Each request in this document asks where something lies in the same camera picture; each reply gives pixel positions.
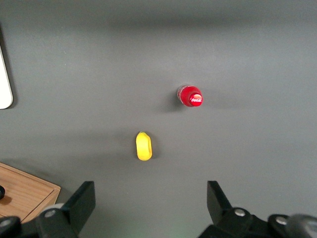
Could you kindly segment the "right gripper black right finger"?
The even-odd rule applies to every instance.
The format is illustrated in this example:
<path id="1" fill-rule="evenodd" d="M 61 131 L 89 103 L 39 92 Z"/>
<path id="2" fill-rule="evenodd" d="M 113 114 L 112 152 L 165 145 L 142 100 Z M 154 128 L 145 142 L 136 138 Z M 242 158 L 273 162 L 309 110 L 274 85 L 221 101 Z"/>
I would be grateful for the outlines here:
<path id="1" fill-rule="evenodd" d="M 232 207 L 216 181 L 207 183 L 207 207 L 212 220 L 201 238 L 268 238 L 267 222 L 246 209 Z"/>

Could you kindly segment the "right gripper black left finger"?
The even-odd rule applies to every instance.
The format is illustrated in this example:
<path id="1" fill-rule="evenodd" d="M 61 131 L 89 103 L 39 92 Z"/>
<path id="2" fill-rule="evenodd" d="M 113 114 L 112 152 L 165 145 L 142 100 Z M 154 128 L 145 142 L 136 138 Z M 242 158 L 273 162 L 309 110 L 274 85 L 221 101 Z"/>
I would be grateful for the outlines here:
<path id="1" fill-rule="evenodd" d="M 39 237 L 79 237 L 95 206 L 95 183 L 85 181 L 60 208 L 46 209 L 36 218 Z"/>

